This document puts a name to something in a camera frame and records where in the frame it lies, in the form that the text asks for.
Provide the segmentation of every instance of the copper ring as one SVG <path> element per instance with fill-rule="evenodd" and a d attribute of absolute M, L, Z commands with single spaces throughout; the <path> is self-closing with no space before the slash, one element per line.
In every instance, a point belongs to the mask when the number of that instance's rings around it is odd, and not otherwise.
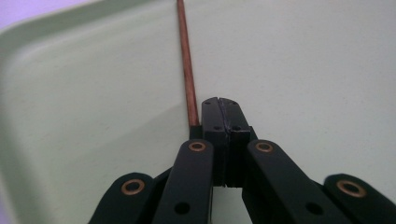
<path fill-rule="evenodd" d="M 136 183 L 139 185 L 139 187 L 137 189 L 128 189 L 127 186 L 130 184 Z M 145 182 L 143 182 L 143 180 L 141 179 L 131 179 L 126 181 L 125 183 L 123 183 L 122 187 L 121 187 L 121 191 L 122 193 L 126 194 L 126 195 L 135 195 L 137 193 L 140 193 L 140 191 L 142 191 L 145 188 Z"/>
<path fill-rule="evenodd" d="M 189 149 L 192 151 L 204 151 L 206 148 L 206 145 L 201 142 L 193 142 L 189 144 Z"/>
<path fill-rule="evenodd" d="M 270 144 L 264 143 L 264 142 L 260 142 L 260 143 L 256 144 L 256 148 L 257 148 L 257 150 L 262 151 L 262 152 L 272 152 L 274 150 L 274 148 Z"/>
<path fill-rule="evenodd" d="M 351 185 L 351 186 L 355 187 L 358 191 L 356 191 L 356 192 L 352 191 L 352 190 L 348 189 L 346 187 L 346 185 Z M 337 182 L 337 188 L 339 188 L 345 194 L 348 194 L 348 195 L 350 195 L 352 197 L 355 197 L 355 198 L 362 198 L 362 197 L 367 195 L 367 191 L 364 188 L 362 188 L 357 183 L 354 183 L 354 182 L 349 181 L 349 180 L 339 180 Z"/>

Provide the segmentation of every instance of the wooden stick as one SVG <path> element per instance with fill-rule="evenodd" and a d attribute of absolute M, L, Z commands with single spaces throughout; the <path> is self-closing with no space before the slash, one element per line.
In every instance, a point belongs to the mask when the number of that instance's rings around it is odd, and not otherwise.
<path fill-rule="evenodd" d="M 183 57 L 184 86 L 186 89 L 187 114 L 189 126 L 198 126 L 198 110 L 195 98 L 194 78 L 190 56 L 189 35 L 187 32 L 186 14 L 183 0 L 177 0 L 178 26 L 180 31 L 181 54 Z"/>

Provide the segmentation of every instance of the black metal arm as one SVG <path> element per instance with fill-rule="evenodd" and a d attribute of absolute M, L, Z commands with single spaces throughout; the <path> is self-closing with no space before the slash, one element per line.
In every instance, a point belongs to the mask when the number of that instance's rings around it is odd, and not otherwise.
<path fill-rule="evenodd" d="M 243 188 L 253 223 L 396 223 L 396 206 L 351 175 L 321 186 L 275 143 L 258 140 L 237 102 L 202 103 L 173 168 L 156 178 L 117 179 L 99 202 L 94 223 L 210 223 L 213 187 Z"/>

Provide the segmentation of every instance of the white tray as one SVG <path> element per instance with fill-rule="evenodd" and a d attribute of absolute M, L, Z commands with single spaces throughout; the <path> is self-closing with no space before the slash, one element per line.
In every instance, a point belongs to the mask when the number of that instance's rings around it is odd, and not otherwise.
<path fill-rule="evenodd" d="M 237 101 L 312 179 L 396 202 L 394 2 L 186 1 L 198 102 Z M 0 198 L 12 223 L 87 223 L 111 183 L 188 138 L 175 1 L 105 1 L 0 34 Z M 214 223 L 249 223 L 240 189 Z"/>

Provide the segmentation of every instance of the copper rod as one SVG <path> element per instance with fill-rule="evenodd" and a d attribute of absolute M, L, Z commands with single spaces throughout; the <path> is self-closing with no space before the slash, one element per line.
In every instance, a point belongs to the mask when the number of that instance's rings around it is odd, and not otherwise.
<path fill-rule="evenodd" d="M 189 34 L 187 32 L 186 14 L 183 0 L 177 0 L 178 26 L 180 32 L 181 54 L 183 58 L 184 86 L 186 89 L 187 115 L 189 126 L 198 126 L 198 110 L 195 98 L 194 78 L 190 56 Z"/>

